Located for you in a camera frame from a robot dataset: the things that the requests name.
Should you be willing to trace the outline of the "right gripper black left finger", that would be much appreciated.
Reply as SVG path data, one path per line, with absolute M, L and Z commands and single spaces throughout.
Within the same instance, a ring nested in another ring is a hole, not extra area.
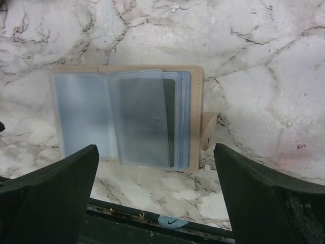
M 89 145 L 1 182 L 1 243 L 77 243 L 98 164 Z

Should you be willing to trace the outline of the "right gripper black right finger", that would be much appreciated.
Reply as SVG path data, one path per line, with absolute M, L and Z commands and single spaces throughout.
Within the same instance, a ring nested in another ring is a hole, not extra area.
M 236 243 L 324 243 L 324 186 L 253 160 L 224 144 L 216 169 Z

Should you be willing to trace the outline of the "beige card holder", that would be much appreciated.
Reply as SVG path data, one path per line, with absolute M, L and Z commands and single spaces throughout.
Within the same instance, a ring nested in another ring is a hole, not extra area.
M 175 81 L 170 167 L 163 79 Z M 62 66 L 52 69 L 59 149 L 95 144 L 101 160 L 195 172 L 212 145 L 216 115 L 203 111 L 204 70 L 195 65 Z

